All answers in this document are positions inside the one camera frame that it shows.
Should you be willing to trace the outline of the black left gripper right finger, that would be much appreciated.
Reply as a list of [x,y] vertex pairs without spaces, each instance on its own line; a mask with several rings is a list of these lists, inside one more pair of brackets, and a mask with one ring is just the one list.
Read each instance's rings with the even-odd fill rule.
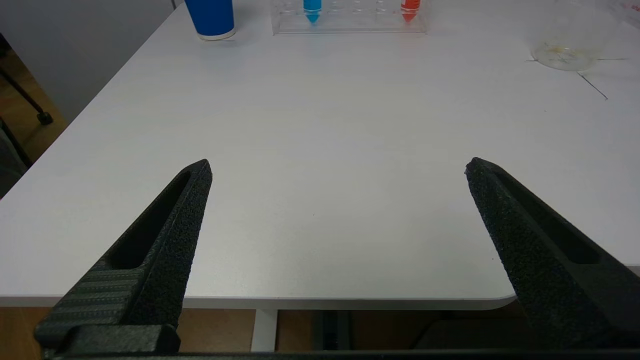
[[638,349],[639,277],[500,166],[474,157],[465,175],[542,344]]

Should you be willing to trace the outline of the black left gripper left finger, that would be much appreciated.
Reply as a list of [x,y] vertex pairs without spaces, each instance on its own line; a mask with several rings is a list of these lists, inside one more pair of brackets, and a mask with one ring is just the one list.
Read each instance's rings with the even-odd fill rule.
[[178,322],[212,182],[206,159],[179,171],[36,326],[43,358],[179,350]]

